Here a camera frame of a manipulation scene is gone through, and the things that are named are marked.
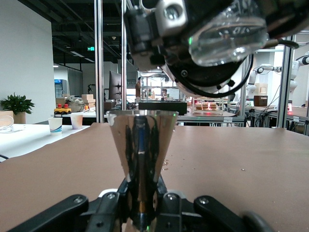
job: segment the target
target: ceiling light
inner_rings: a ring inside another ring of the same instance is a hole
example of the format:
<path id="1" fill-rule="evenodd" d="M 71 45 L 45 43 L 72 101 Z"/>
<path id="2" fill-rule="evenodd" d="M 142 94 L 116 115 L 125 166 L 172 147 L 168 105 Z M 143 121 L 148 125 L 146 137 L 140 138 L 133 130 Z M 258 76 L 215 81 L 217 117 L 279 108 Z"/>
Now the ceiling light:
<path id="1" fill-rule="evenodd" d="M 86 60 L 89 60 L 92 63 L 95 63 L 93 60 L 89 59 L 89 58 L 85 58 Z"/>
<path id="2" fill-rule="evenodd" d="M 79 53 L 77 53 L 77 52 L 74 52 L 74 51 L 71 51 L 73 54 L 75 54 L 75 55 L 78 55 L 79 57 L 84 57 L 83 55 L 81 55 L 81 54 L 79 54 Z"/>

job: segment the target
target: computer monitor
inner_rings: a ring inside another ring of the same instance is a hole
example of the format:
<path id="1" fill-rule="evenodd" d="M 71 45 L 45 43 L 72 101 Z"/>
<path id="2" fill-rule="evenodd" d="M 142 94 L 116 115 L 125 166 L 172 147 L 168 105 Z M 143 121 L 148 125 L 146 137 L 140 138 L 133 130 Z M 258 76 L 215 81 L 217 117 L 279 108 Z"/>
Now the computer monitor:
<path id="1" fill-rule="evenodd" d="M 108 99 L 121 99 L 121 74 L 110 71 L 110 87 Z"/>

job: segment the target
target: potted plant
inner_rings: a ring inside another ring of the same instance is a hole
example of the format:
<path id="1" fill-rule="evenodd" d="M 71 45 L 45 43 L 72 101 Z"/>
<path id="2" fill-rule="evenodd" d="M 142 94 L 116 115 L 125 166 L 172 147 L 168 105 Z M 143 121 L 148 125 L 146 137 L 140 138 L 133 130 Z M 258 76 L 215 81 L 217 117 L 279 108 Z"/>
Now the potted plant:
<path id="1" fill-rule="evenodd" d="M 10 95 L 7 99 L 1 100 L 0 105 L 4 110 L 10 110 L 14 113 L 14 123 L 25 124 L 26 113 L 31 114 L 32 107 L 34 104 L 32 100 L 26 99 L 26 96 Z"/>

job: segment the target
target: person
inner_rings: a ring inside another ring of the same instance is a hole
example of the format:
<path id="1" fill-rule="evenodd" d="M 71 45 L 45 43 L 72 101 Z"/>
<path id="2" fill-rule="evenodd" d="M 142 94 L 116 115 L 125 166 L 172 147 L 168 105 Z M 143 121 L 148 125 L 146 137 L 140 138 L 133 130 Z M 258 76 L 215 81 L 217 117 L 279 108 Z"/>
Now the person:
<path id="1" fill-rule="evenodd" d="M 138 78 L 138 81 L 135 85 L 135 97 L 136 103 L 140 102 L 140 77 Z"/>

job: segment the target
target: green leaves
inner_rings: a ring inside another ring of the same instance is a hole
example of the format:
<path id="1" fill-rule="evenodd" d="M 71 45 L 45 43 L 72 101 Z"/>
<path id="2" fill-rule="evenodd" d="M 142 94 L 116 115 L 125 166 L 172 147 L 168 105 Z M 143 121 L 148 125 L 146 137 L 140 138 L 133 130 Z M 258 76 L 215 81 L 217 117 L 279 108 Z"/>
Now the green leaves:
<path id="1" fill-rule="evenodd" d="M 10 95 L 7 99 L 1 100 L 0 105 L 4 110 L 11 110 L 15 115 L 19 112 L 26 112 L 27 114 L 31 114 L 32 107 L 34 104 L 31 102 L 32 100 L 26 99 L 26 96 L 20 95 Z"/>

